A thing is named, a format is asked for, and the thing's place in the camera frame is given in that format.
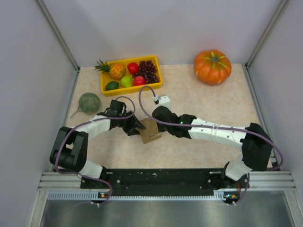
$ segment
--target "yellow tray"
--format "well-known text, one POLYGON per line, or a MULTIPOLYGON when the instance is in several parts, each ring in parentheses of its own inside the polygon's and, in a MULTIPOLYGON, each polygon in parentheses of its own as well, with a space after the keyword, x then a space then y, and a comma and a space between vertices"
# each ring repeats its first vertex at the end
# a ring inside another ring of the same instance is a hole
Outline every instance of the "yellow tray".
MULTIPOLYGON (((159 67, 159 63, 158 63, 158 59, 157 59, 156 55, 144 56, 144 57, 140 57, 140 58, 130 58, 130 59, 119 60, 119 61, 110 61, 110 62, 108 62, 108 64, 112 64, 112 63, 123 64, 126 67, 125 75, 130 76, 132 78, 132 75, 127 70, 127 65, 131 62, 136 62, 139 65, 140 61, 148 61, 148 60, 151 60, 153 62, 154 66, 156 67, 156 70, 157 70, 156 75, 159 78, 158 83, 148 84, 148 86, 152 87, 153 89, 160 88, 163 84, 163 79, 162 79, 162 75, 160 72, 160 67, 159 67)), ((140 86, 133 86, 133 87, 123 87, 120 83, 120 80, 111 78, 107 73, 101 73, 100 82, 101 82, 101 92, 105 96, 117 96, 117 95, 123 95, 123 94, 127 94, 127 93, 137 92, 137 91, 140 91, 140 89, 144 86, 144 85, 140 85, 140 86), (110 81, 117 81, 119 83, 119 88, 115 89, 115 90, 106 91, 105 86, 110 81)))

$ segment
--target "green apple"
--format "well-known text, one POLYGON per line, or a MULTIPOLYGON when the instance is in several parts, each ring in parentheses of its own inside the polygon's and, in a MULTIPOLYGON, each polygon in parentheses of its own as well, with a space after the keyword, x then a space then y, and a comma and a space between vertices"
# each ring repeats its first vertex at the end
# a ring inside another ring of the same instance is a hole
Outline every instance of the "green apple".
POLYGON ((133 85, 133 80, 129 76, 122 77, 120 82, 123 87, 131 87, 133 85))

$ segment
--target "beige tabletop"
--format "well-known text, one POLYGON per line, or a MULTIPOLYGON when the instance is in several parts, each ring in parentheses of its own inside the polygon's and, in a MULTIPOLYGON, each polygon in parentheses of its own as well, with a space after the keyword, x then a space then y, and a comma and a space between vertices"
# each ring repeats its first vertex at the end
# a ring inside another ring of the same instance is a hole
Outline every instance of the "beige tabletop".
MULTIPOLYGON (((157 95, 167 95, 171 110, 177 115, 191 114, 209 122, 231 126, 249 126, 258 118, 240 64, 232 64, 232 74, 222 84, 208 86, 199 82, 193 65, 161 65, 163 86, 157 95)), ((73 96, 69 116, 76 111, 79 97, 92 92, 101 99, 101 111, 109 107, 116 96, 106 97, 100 91, 99 73, 93 67, 82 67, 73 96)), ((146 118, 140 109, 138 93, 126 94, 136 105, 136 117, 146 118)), ((150 91, 143 92, 143 105, 152 113, 155 105, 150 91)), ((125 100, 128 110, 131 103, 125 100)), ((67 126, 89 120, 94 114, 76 113, 67 126)), ((153 142, 143 144, 139 135, 127 136, 121 128, 100 134, 89 141, 88 159, 106 168, 210 168, 223 167, 240 155, 226 145, 205 140, 176 138, 167 132, 153 142)))

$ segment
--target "avocado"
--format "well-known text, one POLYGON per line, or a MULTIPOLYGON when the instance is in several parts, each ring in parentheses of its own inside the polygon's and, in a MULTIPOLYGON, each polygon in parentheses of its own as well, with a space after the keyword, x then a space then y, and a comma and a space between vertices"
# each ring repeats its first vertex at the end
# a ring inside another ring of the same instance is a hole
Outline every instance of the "avocado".
POLYGON ((110 81, 108 84, 106 84, 105 86, 105 90, 109 91, 109 90, 115 90, 119 88, 119 83, 116 81, 110 81))

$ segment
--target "grapes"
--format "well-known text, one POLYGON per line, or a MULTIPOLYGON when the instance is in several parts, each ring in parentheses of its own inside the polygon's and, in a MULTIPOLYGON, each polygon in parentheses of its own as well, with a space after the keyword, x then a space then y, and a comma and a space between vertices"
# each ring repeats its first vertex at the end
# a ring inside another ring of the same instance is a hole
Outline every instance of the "grapes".
POLYGON ((133 78, 138 76, 143 76, 146 80, 146 84, 158 83, 159 78, 156 75, 156 66, 154 66, 151 60, 148 61, 140 61, 139 63, 139 71, 133 74, 133 78))

